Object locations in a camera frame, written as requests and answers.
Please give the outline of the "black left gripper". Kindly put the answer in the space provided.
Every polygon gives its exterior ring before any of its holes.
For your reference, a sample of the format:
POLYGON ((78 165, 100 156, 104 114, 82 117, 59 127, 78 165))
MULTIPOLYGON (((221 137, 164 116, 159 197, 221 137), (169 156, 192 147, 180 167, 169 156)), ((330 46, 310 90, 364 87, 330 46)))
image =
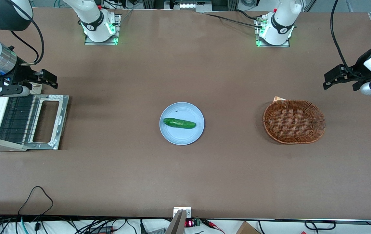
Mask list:
POLYGON ((357 81, 353 84, 353 91, 362 90, 364 81, 371 81, 371 71, 364 65, 364 62, 370 57, 371 49, 362 54, 353 66, 350 66, 349 73, 344 65, 337 65, 327 73, 325 73, 325 81, 323 89, 327 90, 335 84, 357 81))

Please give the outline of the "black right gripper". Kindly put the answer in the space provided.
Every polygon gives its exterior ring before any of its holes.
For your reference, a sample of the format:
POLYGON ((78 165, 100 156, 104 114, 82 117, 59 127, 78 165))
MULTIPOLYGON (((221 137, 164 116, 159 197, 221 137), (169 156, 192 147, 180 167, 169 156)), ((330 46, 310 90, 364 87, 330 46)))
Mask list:
POLYGON ((0 81, 0 97, 22 96, 22 85, 42 84, 53 89, 58 88, 57 76, 42 69, 39 72, 33 71, 30 66, 16 65, 8 73, 9 82, 0 81))

